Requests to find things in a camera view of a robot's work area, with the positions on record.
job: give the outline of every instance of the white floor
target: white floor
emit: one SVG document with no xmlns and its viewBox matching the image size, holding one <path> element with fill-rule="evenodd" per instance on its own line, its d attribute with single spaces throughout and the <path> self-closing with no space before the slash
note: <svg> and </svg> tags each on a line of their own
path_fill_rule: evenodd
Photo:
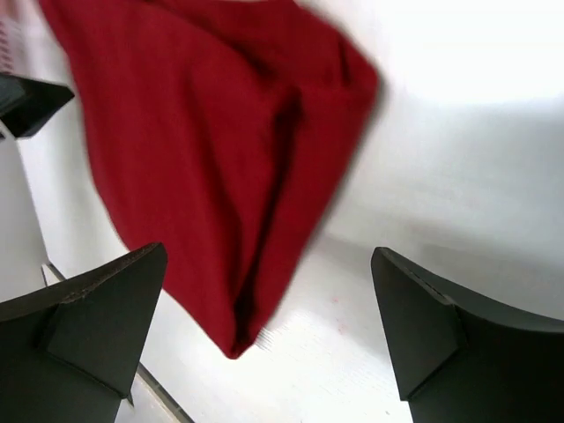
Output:
<svg viewBox="0 0 564 423">
<path fill-rule="evenodd" d="M 408 423 L 368 270 L 397 249 L 564 318 L 564 18 L 546 0 L 310 0 L 384 78 L 353 170 L 277 314 L 225 359 L 163 293 L 142 362 L 197 423 Z M 30 69 L 71 83 L 25 0 Z M 89 175 L 80 104 L 20 145 L 52 262 L 72 276 L 125 250 Z"/>
<path fill-rule="evenodd" d="M 137 376 L 131 388 L 134 406 L 123 401 L 115 423 L 178 423 L 164 404 L 153 394 L 149 385 Z"/>
</svg>

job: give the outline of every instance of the red fabric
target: red fabric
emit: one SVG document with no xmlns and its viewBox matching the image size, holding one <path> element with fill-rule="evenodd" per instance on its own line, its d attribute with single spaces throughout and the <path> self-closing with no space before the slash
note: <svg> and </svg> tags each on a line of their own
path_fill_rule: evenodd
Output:
<svg viewBox="0 0 564 423">
<path fill-rule="evenodd" d="M 265 325 L 373 104 L 374 69 L 291 0 L 41 0 L 130 249 L 231 358 Z"/>
</svg>

